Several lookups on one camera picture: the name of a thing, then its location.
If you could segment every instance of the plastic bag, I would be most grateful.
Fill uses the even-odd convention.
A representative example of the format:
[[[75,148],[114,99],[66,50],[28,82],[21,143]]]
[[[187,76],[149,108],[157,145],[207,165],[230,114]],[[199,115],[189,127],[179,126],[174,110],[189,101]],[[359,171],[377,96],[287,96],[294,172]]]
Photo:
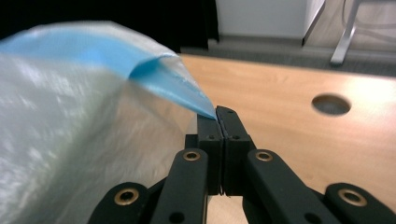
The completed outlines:
[[[115,23],[0,42],[1,222],[87,223],[112,187],[167,175],[196,113],[215,117],[176,54]]]

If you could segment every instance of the chair leg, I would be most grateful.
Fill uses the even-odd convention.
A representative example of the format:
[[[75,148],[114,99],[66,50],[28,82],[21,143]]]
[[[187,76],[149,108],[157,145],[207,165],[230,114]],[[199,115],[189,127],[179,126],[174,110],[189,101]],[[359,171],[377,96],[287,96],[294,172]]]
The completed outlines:
[[[330,60],[331,65],[341,65],[344,62],[350,41],[352,40],[352,36],[355,33],[354,23],[360,4],[361,0],[354,0],[352,9],[350,9],[349,17],[347,19],[346,29],[344,30],[344,33],[338,42],[337,48],[332,55],[332,59]]]

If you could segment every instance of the white cabinet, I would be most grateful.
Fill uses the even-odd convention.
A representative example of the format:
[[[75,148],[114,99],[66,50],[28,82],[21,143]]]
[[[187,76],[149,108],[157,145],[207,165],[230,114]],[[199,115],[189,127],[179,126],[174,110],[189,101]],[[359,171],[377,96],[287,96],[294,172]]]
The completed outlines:
[[[217,0],[221,35],[304,38],[325,0]]]

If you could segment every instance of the desk grommet hole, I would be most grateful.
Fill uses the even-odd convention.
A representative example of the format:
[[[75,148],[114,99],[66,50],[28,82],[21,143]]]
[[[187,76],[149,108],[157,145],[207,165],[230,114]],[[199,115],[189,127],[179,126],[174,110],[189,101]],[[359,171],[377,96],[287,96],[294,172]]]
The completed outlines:
[[[333,93],[323,93],[312,100],[312,106],[320,113],[341,116],[351,109],[351,103],[343,96]]]

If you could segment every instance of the table surface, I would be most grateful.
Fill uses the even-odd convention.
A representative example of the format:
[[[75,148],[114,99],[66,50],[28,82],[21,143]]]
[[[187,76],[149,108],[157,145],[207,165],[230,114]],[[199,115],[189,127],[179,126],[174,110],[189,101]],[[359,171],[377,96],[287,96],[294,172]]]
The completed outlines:
[[[346,182],[396,211],[396,78],[182,55],[213,105],[235,110],[257,148],[277,153],[321,193]],[[325,115],[322,93],[351,109]],[[247,223],[241,197],[212,197],[208,223]]]

